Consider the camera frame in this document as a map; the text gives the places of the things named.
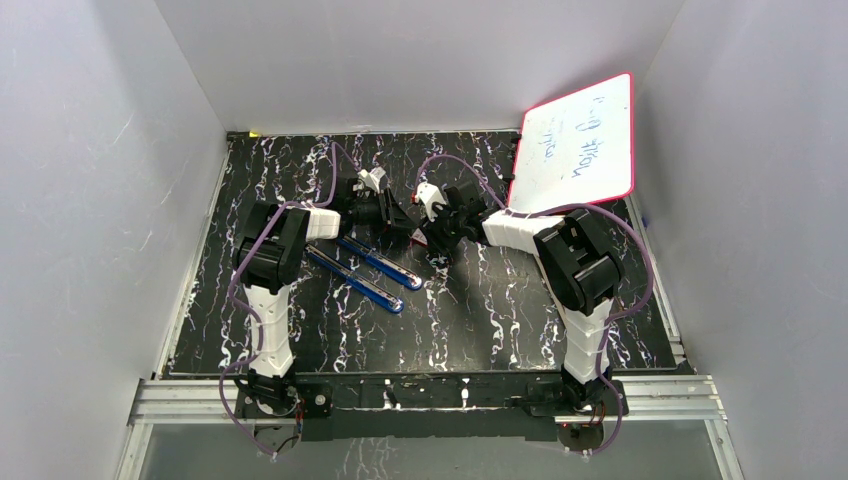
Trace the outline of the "blue stapler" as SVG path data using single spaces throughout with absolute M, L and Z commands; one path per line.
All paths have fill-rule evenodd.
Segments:
M 405 304 L 399 297 L 365 279 L 317 247 L 306 245 L 305 253 L 311 260 L 342 277 L 348 285 L 374 301 L 383 309 L 394 314 L 398 314 L 404 309 Z
M 376 249 L 361 242 L 360 240 L 346 235 L 342 238 L 338 238 L 336 243 L 361 257 L 368 265 L 381 271 L 395 282 L 403 285 L 405 288 L 417 291 L 423 287 L 423 280 L 418 274 L 379 253 Z

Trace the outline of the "red white staple box sleeve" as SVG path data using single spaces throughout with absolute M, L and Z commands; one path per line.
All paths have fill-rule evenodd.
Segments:
M 426 235 L 420 229 L 416 229 L 413 231 L 410 236 L 410 241 L 418 246 L 421 246 L 422 248 L 429 247 Z

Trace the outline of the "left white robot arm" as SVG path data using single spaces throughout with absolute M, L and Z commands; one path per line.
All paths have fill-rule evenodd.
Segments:
M 251 355 L 235 383 L 248 395 L 260 394 L 260 403 L 275 416 L 290 414 L 299 400 L 289 374 L 295 356 L 288 311 L 290 290 L 304 257 L 342 276 L 389 312 L 398 313 L 404 307 L 397 296 L 315 249 L 314 241 L 336 241 L 407 289 L 418 290 L 423 284 L 418 275 L 353 237 L 357 226 L 391 239 L 407 239 L 415 228 L 390 189 L 345 177 L 327 200 L 317 204 L 256 202 L 238 237 L 234 283 L 243 286 L 247 296 L 241 305 L 251 319 Z

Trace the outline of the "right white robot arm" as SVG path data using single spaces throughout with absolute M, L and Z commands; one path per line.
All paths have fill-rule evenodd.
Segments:
M 431 252 L 448 256 L 468 240 L 536 259 L 566 330 L 562 368 L 572 380 L 563 387 L 564 403 L 577 414 L 590 413 L 603 399 L 596 379 L 609 359 L 601 343 L 624 268 L 589 212 L 511 213 L 487 206 L 471 182 L 446 189 L 422 182 L 414 201 L 424 210 L 419 230 Z

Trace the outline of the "pink framed whiteboard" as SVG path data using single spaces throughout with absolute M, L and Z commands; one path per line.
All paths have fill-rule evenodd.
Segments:
M 634 78 L 622 72 L 525 112 L 507 206 L 539 213 L 628 196 Z

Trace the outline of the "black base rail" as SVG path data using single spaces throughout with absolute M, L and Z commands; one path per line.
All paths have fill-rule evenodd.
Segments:
M 522 437 L 594 448 L 630 409 L 608 374 L 581 384 L 558 371 L 413 374 L 254 372 L 230 380 L 237 419 L 307 442 L 365 437 Z

